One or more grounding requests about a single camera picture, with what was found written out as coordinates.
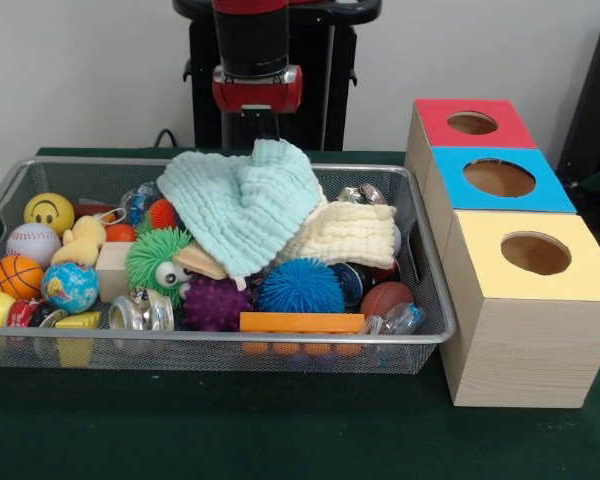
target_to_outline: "black cable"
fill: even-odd
[[[171,140],[171,145],[173,146],[173,148],[178,148],[178,141],[176,140],[176,136],[168,128],[163,128],[160,131],[160,133],[158,134],[158,138],[156,138],[156,141],[153,144],[153,148],[158,148],[160,146],[160,142],[162,142],[162,138],[165,135],[169,136],[169,139]]]

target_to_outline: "purple spiky ball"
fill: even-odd
[[[184,302],[184,325],[203,332],[237,332],[240,312],[252,312],[252,294],[247,288],[239,292],[230,278],[213,280],[196,275]]]

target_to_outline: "cloth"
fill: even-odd
[[[322,196],[277,260],[312,257],[327,265],[354,262],[390,269],[394,261],[395,212],[388,205],[328,203]]]
[[[257,140],[248,157],[185,152],[158,187],[232,278],[274,260],[320,201],[309,159],[284,140]]]

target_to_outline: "red box lid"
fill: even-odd
[[[432,147],[538,148],[507,100],[420,98],[415,104]]]

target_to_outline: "stacked wooden boxes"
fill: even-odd
[[[417,100],[407,167],[458,318],[458,406],[582,406],[600,367],[600,248],[506,101]]]

